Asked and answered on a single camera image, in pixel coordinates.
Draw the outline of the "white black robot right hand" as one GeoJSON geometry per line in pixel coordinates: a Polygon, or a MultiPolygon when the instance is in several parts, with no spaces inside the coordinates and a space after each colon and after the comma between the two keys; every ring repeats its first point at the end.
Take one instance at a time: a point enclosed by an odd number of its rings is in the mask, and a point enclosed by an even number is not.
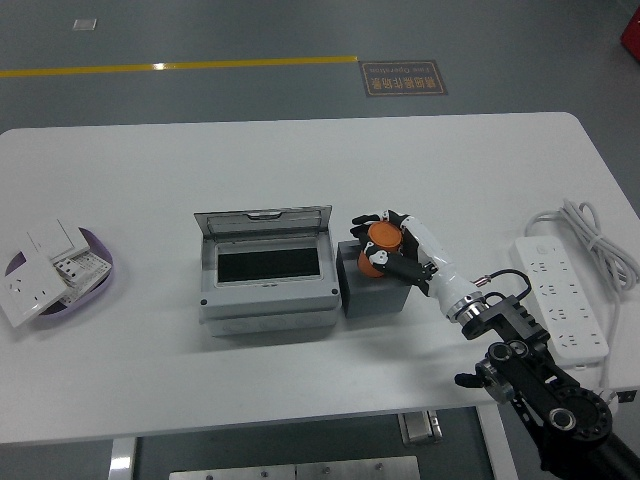
{"type": "Polygon", "coordinates": [[[464,325],[487,309],[479,288],[458,273],[450,255],[415,217],[384,210],[358,216],[352,224],[351,233],[359,240],[366,261],[376,271],[408,282],[437,299],[448,320],[464,325]],[[397,251],[389,252],[373,240],[371,228],[377,222],[400,230],[402,239],[397,251]]]}

